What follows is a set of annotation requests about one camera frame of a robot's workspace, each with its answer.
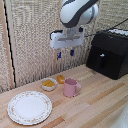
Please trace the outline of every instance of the beige wall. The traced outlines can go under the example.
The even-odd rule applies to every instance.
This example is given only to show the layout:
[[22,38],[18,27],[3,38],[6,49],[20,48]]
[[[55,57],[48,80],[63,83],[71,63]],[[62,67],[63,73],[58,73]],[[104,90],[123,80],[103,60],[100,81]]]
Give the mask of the beige wall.
[[3,2],[0,0],[0,93],[14,88]]

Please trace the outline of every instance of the wooden countertop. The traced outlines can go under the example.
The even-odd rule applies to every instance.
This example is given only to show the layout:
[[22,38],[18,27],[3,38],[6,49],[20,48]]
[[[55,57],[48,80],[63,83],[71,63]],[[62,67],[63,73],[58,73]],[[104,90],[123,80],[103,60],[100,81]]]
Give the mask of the wooden countertop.
[[[46,92],[41,87],[41,81],[0,94],[0,128],[110,128],[128,101],[128,75],[111,80],[92,72],[85,65],[59,74],[78,80],[82,86],[78,96],[65,97],[64,85],[59,84],[52,92]],[[53,110],[42,123],[23,126],[9,118],[9,101],[24,91],[42,92],[51,99]]]

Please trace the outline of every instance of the textured wall panel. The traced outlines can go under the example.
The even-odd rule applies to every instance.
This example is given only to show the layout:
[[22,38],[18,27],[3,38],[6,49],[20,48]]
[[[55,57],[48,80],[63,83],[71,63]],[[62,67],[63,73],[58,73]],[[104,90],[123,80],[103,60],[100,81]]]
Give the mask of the textured wall panel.
[[4,16],[3,2],[0,0],[0,93],[14,87],[14,82],[12,82],[12,73],[9,69],[11,66],[11,63],[9,62],[11,58],[10,55],[8,55],[8,53],[10,54],[10,49],[7,42],[7,33],[5,33],[6,21]]
[[6,4],[12,15],[8,20],[14,31],[17,86],[52,75],[54,51],[49,35],[57,29],[59,0],[6,0]]
[[[128,0],[102,0],[96,31],[108,29],[128,18]],[[128,21],[117,27],[128,30]]]

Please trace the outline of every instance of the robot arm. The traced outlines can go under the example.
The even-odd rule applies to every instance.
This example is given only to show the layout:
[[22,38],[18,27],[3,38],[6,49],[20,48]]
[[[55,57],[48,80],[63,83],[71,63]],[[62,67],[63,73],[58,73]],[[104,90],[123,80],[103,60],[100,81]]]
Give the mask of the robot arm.
[[85,28],[81,25],[94,21],[98,15],[98,0],[63,0],[60,21],[67,28],[67,33],[54,31],[50,34],[50,47],[59,49],[74,47],[84,42]]
[[[97,1],[98,0],[63,0],[60,10],[60,21],[66,28],[77,26],[82,13],[87,11]],[[96,5],[93,6],[92,9],[92,16],[90,18],[95,19],[98,9]]]

